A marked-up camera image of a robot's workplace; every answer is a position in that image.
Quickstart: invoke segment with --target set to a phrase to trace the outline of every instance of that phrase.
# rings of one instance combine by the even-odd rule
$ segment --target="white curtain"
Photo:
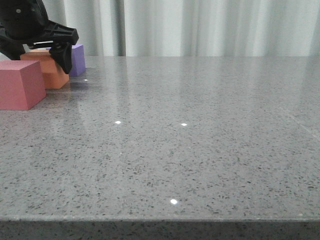
[[[320,0],[43,0],[86,55],[318,56]]]

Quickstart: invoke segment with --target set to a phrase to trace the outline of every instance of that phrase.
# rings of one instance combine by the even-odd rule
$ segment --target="pink cube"
[[[45,97],[39,61],[0,61],[0,110],[29,110]]]

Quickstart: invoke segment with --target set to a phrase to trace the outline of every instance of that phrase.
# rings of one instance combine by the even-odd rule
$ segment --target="foam block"
[[[29,110],[45,97],[39,61],[0,61],[0,110]]]
[[[40,61],[46,89],[60,89],[69,81],[69,75],[65,74],[61,66],[51,57],[48,50],[33,50],[22,54],[20,58],[21,60]]]
[[[76,44],[72,46],[72,69],[69,76],[77,77],[86,71],[85,48],[83,44]]]

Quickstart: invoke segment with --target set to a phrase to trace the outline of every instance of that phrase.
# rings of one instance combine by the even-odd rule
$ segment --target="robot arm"
[[[72,45],[79,39],[77,30],[48,19],[42,0],[0,0],[0,52],[20,60],[30,49],[51,48],[52,58],[68,74],[72,68]]]

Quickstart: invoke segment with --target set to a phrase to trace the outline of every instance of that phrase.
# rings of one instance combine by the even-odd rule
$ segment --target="speckled stone surface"
[[[0,111],[1,239],[92,221],[159,235],[230,222],[244,237],[249,221],[252,239],[281,224],[320,238],[319,57],[86,63],[30,111]]]

